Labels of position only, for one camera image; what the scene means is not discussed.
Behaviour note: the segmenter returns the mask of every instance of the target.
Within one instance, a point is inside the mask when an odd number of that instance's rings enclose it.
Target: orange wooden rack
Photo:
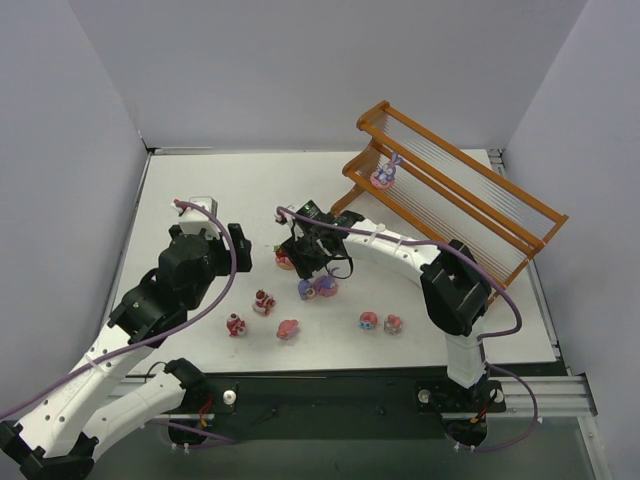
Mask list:
[[[343,168],[355,185],[332,212],[367,192],[427,238],[464,241],[505,288],[568,219],[387,101],[365,112],[357,127],[371,141]],[[393,152],[403,158],[395,183],[379,190],[370,176]]]

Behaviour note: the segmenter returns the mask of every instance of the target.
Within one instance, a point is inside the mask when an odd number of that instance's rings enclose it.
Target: white wall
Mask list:
[[[148,145],[359,147],[388,99],[504,147],[585,0],[70,0]]]
[[[620,479],[640,474],[639,18],[637,0],[590,0],[506,152],[510,178],[571,217],[538,267]]]
[[[93,340],[146,152],[65,0],[4,1],[0,45],[1,411]]]

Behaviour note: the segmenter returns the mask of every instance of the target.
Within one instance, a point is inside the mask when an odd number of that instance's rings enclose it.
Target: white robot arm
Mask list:
[[[192,199],[215,215],[211,198]],[[135,391],[101,408],[111,391],[163,340],[150,340],[114,356],[100,357],[168,332],[187,320],[200,305],[216,276],[229,275],[231,254],[210,218],[193,208],[179,208],[179,223],[169,230],[172,241],[158,267],[127,292],[110,321],[74,367],[86,369],[64,383],[17,422],[0,424],[0,448],[29,480],[83,479],[94,462],[118,440],[153,417],[176,409],[186,400],[202,405],[211,392],[205,376],[185,359],[171,361],[164,371]],[[251,270],[251,242],[237,224],[229,225],[237,271]]]
[[[423,290],[431,320],[445,335],[448,377],[465,389],[481,380],[486,368],[478,336],[483,333],[482,315],[491,288],[476,272],[433,245],[405,245],[413,239],[354,212],[346,211],[338,217],[324,214],[313,201],[295,215],[279,211],[276,221],[291,228],[291,237],[281,248],[303,279],[339,256],[380,265],[413,281]],[[462,243],[452,245],[473,260]]]

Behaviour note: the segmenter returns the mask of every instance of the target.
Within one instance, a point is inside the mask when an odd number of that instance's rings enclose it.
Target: black metal frame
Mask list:
[[[503,367],[525,376],[567,375],[562,360]],[[444,438],[442,413],[477,413],[489,392],[501,388],[500,377],[491,377],[471,400],[447,378],[446,367],[216,373],[207,381],[216,399],[212,431],[243,441]],[[429,403],[418,400],[422,389],[432,392]],[[227,390],[237,394],[231,406],[222,401]],[[438,393],[452,402],[439,404]],[[490,412],[504,410],[496,403]],[[191,405],[171,413],[197,411]]]

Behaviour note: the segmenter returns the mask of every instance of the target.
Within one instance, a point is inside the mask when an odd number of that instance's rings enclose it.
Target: small plush toy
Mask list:
[[[309,280],[300,280],[298,283],[298,294],[301,300],[310,300],[316,296],[314,285]]]
[[[360,328],[371,330],[378,325],[378,316],[373,312],[364,312],[360,315]]]
[[[283,320],[278,326],[278,333],[276,336],[280,340],[289,340],[296,333],[298,333],[298,321],[297,320]]]
[[[313,289],[318,293],[318,295],[322,295],[323,297],[333,297],[338,293],[338,283],[336,282],[336,278],[333,276],[333,272],[337,269],[338,268],[332,268],[328,275],[322,275],[313,281]]]
[[[378,167],[376,171],[371,174],[371,177],[369,177],[371,185],[378,190],[387,190],[393,187],[393,184],[396,182],[396,166],[401,163],[402,157],[396,152],[393,152],[391,160]]]
[[[247,325],[238,315],[232,313],[227,319],[227,329],[230,337],[242,337],[247,334]]]
[[[271,313],[271,309],[275,306],[276,300],[273,295],[269,295],[264,290],[256,292],[256,299],[253,301],[253,311],[264,315],[265,317]]]
[[[402,319],[395,315],[389,315],[384,321],[384,331],[389,335],[397,335],[402,330]]]
[[[275,257],[276,265],[278,265],[283,270],[294,269],[293,263],[291,263],[291,260],[289,259],[289,257],[287,257],[287,255],[282,251],[282,249],[280,248],[280,245],[276,245],[273,248],[273,251],[276,254],[276,257]]]

